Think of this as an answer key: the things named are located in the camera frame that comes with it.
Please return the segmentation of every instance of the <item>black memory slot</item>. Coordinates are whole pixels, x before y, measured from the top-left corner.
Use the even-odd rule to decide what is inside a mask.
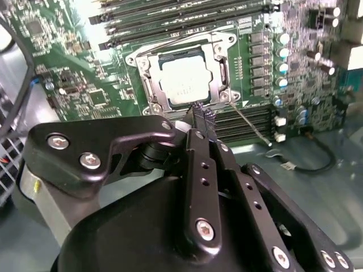
[[[237,19],[237,18],[240,18],[243,16],[247,16],[247,15],[259,14],[262,11],[265,11],[265,7],[254,7],[254,8],[249,8],[249,9],[245,9],[245,10],[237,10],[237,11],[233,11],[233,12],[226,12],[226,13],[211,15],[207,18],[196,19],[196,20],[187,21],[187,22],[181,22],[181,23],[177,23],[174,25],[167,25],[167,26],[154,28],[154,29],[146,29],[143,31],[138,31],[136,33],[126,34],[122,37],[110,39],[109,42],[106,42],[104,44],[99,44],[99,48],[100,48],[100,50],[107,50],[110,48],[114,48],[118,45],[121,45],[122,43],[125,43],[125,42],[145,39],[150,36],[161,35],[161,34],[165,34],[165,33],[173,33],[173,32],[177,32],[177,31],[187,31],[189,29],[196,28],[196,27],[208,26],[211,23],[218,23],[218,22],[223,22],[226,20],[234,20],[234,19]]]
[[[183,20],[185,17],[190,16],[198,16],[200,12],[203,14],[213,13],[213,12],[221,12],[221,10],[227,10],[236,7],[236,5],[241,4],[243,2],[249,2],[250,0],[229,0],[229,1],[214,1],[214,2],[206,2],[202,3],[195,7],[187,7],[182,10],[175,10],[170,12],[165,12],[162,14],[154,14],[154,15],[146,15],[144,19],[136,19],[130,22],[121,22],[115,25],[112,25],[113,33],[114,32],[124,32],[130,31],[133,28],[142,28],[147,27],[150,23],[158,24],[161,23],[163,20]],[[144,10],[143,13],[151,13],[151,11]],[[126,18],[133,16],[133,14],[128,14]],[[117,15],[113,15],[115,20],[122,20],[124,19],[122,16],[117,17]]]

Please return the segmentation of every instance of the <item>black metal bracket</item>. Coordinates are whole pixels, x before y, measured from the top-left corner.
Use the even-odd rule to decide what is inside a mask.
[[[24,159],[32,175],[76,198],[91,198],[120,177],[165,169],[182,185],[175,246],[189,262],[211,263],[222,250],[218,191],[228,189],[255,238],[258,271],[353,271],[348,257],[260,167],[236,163],[231,149],[217,140],[214,118],[196,104],[183,120],[191,126],[186,133],[160,116],[43,124],[31,130]],[[54,135],[69,146],[51,147]],[[85,152],[101,164],[84,167]],[[290,232],[292,248],[278,226]]]
[[[135,148],[170,142],[175,134],[174,126],[161,116],[40,124],[29,132],[23,157],[34,175],[71,196],[90,198],[103,184],[120,179]],[[52,148],[47,142],[52,136],[64,137],[69,146]],[[80,157],[88,152],[98,156],[97,169],[81,165]]]

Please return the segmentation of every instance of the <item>dimm slot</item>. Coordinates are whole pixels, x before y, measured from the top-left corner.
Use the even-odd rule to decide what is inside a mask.
[[[179,24],[175,24],[172,26],[168,25],[167,27],[146,29],[143,31],[139,31],[137,33],[126,34],[123,37],[117,37],[114,39],[110,39],[109,42],[99,44],[99,48],[100,48],[100,50],[107,50],[110,48],[114,48],[118,45],[121,45],[122,43],[125,43],[125,42],[131,42],[131,41],[135,41],[135,40],[145,39],[150,36],[161,35],[161,34],[165,34],[165,33],[173,33],[173,32],[177,32],[177,31],[187,31],[189,29],[193,29],[196,27],[208,26],[211,23],[218,23],[218,22],[223,22],[225,20],[234,20],[234,19],[241,18],[241,17],[247,16],[247,15],[251,16],[254,14],[259,14],[263,11],[266,11],[265,7],[254,7],[254,8],[245,9],[243,11],[234,11],[231,13],[217,14],[215,16],[203,18],[200,20],[194,20],[192,22],[191,21],[181,22]]]

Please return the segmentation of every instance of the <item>green circuit board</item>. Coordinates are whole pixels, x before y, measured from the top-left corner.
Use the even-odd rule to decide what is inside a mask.
[[[297,135],[298,128],[305,125],[317,131],[339,128],[344,121],[337,117],[335,103],[340,71],[336,68],[332,75],[322,71],[306,52],[318,50],[326,56],[330,43],[339,39],[339,27],[308,27],[309,10],[337,6],[344,16],[343,3],[293,0],[269,12],[266,6],[265,1],[257,0],[10,0],[2,12],[32,53],[36,73],[42,76],[48,101],[61,121],[156,112],[181,118],[191,103],[190,93],[167,97],[165,103],[173,100],[177,104],[170,111],[164,107],[151,110],[151,103],[157,104],[155,97],[159,97],[151,97],[145,90],[140,67],[130,64],[136,62],[130,56],[153,44],[170,43],[167,48],[157,48],[159,54],[213,46],[213,41],[189,41],[187,37],[216,33],[231,35],[230,44],[223,43],[226,53],[221,62],[227,74],[221,74],[228,79],[226,90],[238,98],[238,108],[284,108],[288,137]],[[283,40],[286,34],[288,41]],[[288,50],[288,56],[282,56],[282,49]],[[207,62],[205,52],[195,54]],[[328,56],[322,61],[333,65]],[[282,64],[288,66],[286,71],[279,70]],[[191,77],[176,62],[172,67],[178,80]],[[207,106],[212,104],[210,97]],[[219,114],[232,111],[222,99],[215,104]]]

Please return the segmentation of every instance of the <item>cable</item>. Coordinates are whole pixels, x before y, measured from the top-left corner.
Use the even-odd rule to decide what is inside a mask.
[[[245,120],[245,122],[251,127],[251,129],[256,133],[256,135],[261,140],[263,140],[268,147],[270,147],[270,151],[276,150],[275,148],[272,147],[272,143],[258,131],[258,129],[248,120],[246,116],[244,116],[244,114],[234,104],[230,103],[230,105]],[[336,158],[333,151],[331,151],[331,149],[326,144],[322,143],[317,138],[315,138],[310,132],[306,132],[305,136],[309,140],[313,141],[321,150],[325,151],[328,154],[329,162],[325,166],[318,169],[305,169],[290,162],[290,160],[286,159],[282,153],[274,154],[269,158],[276,157],[280,162],[282,162],[281,166],[284,167],[286,170],[293,170],[308,175],[318,175],[333,168],[336,164]]]
[[[305,133],[305,136],[309,140],[313,141],[321,150],[323,150],[329,156],[329,162],[323,167],[318,169],[305,169],[290,162],[290,160],[286,159],[283,156],[283,154],[276,154],[274,157],[276,157],[280,162],[282,162],[281,166],[287,170],[293,170],[308,175],[318,175],[333,168],[336,165],[336,157],[333,151],[331,151],[331,149],[326,144],[322,143],[320,140],[314,137],[310,132]]]
[[[15,41],[13,38],[11,38],[10,42],[3,49],[0,50],[0,54],[4,54],[4,53],[10,51],[11,48],[14,47],[14,45],[15,45]]]
[[[256,133],[256,135],[262,141],[264,141],[267,144],[267,146],[271,147],[272,143],[258,131],[258,129],[248,120],[248,118],[246,116],[244,116],[244,114],[233,103],[230,103],[230,105],[244,119],[244,121],[251,127],[251,129],[254,131],[254,133]]]
[[[22,40],[16,35],[15,31],[13,31],[12,28],[1,17],[0,17],[0,25],[9,33],[11,38],[14,40],[14,43],[18,45],[20,51],[22,51],[24,55],[24,59],[28,66],[22,86],[20,87],[14,105],[11,108],[9,114],[7,115],[4,124],[2,124],[2,126],[0,127],[0,139],[2,139],[8,136],[9,130],[11,129],[11,125],[13,124],[14,120],[16,119],[16,117],[18,116],[19,112],[22,110],[24,105],[26,105],[27,101],[29,100],[28,96],[30,95],[29,90],[32,87],[31,83],[33,80],[34,62],[32,56],[28,52]]]

